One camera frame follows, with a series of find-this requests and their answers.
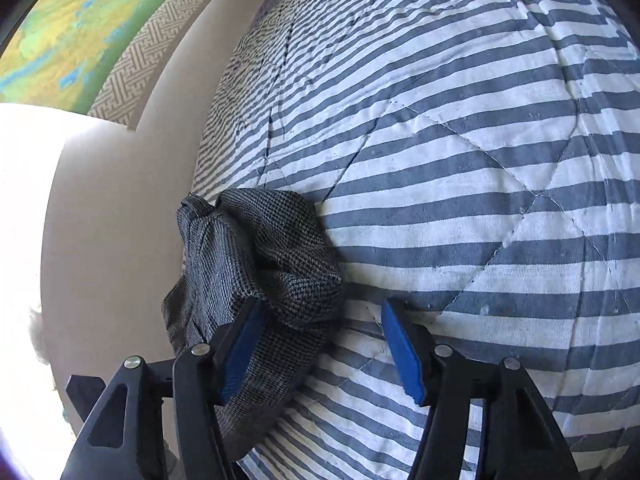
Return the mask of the blue white striped quilt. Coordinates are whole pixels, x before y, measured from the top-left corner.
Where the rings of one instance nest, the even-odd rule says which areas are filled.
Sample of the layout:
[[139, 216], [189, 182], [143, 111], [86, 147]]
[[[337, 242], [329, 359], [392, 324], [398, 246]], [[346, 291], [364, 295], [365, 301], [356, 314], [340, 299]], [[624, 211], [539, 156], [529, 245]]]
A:
[[427, 412], [381, 308], [527, 368], [585, 479], [639, 440], [639, 51], [605, 0], [272, 0], [214, 97], [193, 189], [313, 202], [341, 330], [253, 479], [402, 479]]

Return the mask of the grey checked button jacket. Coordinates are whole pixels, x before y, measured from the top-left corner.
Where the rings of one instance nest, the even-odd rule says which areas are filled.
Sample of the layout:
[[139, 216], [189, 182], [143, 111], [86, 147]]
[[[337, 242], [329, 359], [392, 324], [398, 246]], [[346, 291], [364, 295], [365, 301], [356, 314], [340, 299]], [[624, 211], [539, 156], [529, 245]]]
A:
[[230, 460], [262, 440], [340, 322], [346, 281], [314, 205], [291, 191], [229, 188], [191, 194], [178, 211], [184, 267], [163, 301], [175, 352], [210, 341], [248, 298], [267, 323], [242, 387], [217, 418]]

